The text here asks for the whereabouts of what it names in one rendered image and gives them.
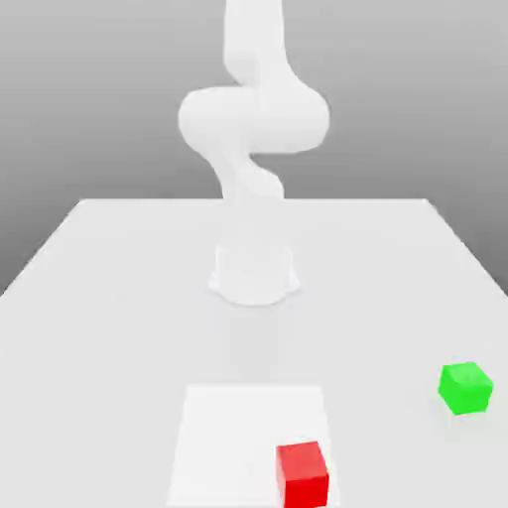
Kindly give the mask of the small red cube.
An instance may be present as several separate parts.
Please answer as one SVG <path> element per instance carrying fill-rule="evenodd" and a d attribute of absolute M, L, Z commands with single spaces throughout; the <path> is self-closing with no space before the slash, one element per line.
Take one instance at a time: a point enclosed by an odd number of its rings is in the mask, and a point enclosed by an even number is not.
<path fill-rule="evenodd" d="M 318 442 L 277 445 L 276 480 L 282 508 L 323 508 L 329 472 Z"/>

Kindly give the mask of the small green cube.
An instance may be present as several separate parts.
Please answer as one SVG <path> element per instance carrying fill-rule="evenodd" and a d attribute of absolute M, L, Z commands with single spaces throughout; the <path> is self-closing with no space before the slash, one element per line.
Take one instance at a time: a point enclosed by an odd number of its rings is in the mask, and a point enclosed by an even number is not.
<path fill-rule="evenodd" d="M 483 413 L 493 391 L 493 381 L 473 361 L 444 365 L 438 393 L 455 416 Z"/>

